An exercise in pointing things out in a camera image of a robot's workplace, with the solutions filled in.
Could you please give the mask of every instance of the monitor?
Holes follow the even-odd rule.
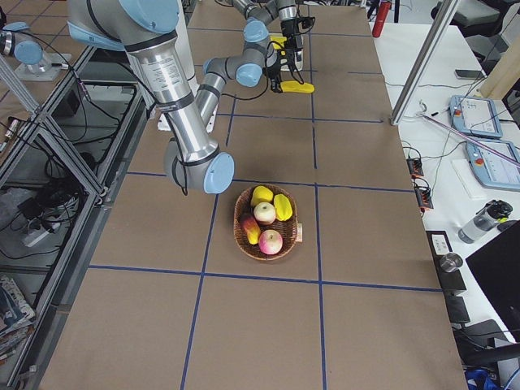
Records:
[[[504,325],[520,341],[520,221],[471,254],[466,263]]]

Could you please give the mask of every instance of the yellow bell pepper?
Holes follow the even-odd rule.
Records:
[[[251,197],[251,207],[255,207],[258,203],[267,202],[271,203],[275,194],[263,185],[259,185],[253,190]]]
[[[276,219],[279,221],[287,221],[293,216],[291,202],[289,201],[288,197],[282,193],[275,195],[274,205],[276,210]]]

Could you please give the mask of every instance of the wicker basket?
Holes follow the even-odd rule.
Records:
[[[264,187],[269,188],[275,195],[282,193],[285,195],[289,201],[291,202],[292,207],[292,217],[288,219],[287,221],[280,222],[276,220],[274,223],[272,223],[269,226],[260,226],[260,230],[264,232],[267,229],[274,229],[279,234],[282,235],[282,238],[284,240],[282,249],[277,254],[265,254],[260,251],[260,248],[258,245],[251,245],[247,241],[247,235],[242,230],[241,225],[239,223],[239,218],[244,213],[253,213],[253,209],[250,205],[251,202],[251,196],[253,195],[253,191],[255,187],[251,187],[246,189],[236,200],[235,204],[235,215],[234,215],[234,224],[233,224],[233,231],[235,233],[235,241],[238,244],[238,247],[242,249],[242,251],[247,254],[248,256],[252,258],[256,258],[260,261],[270,261],[270,260],[276,260],[277,258],[281,258],[284,255],[286,255],[296,243],[297,238],[297,209],[296,209],[296,203],[294,202],[293,197],[291,195],[281,189],[280,187],[277,187],[275,185],[271,184],[259,184],[263,185]]]

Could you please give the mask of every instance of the water bottle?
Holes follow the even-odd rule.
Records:
[[[458,236],[467,244],[472,244],[499,223],[507,221],[512,211],[513,207],[505,201],[489,201],[458,231]]]

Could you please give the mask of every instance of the red apple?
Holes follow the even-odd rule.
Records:
[[[253,210],[254,218],[261,225],[271,225],[276,219],[276,209],[271,203],[262,201]]]
[[[284,244],[281,234],[269,229],[263,232],[258,239],[258,246],[263,254],[277,254]]]

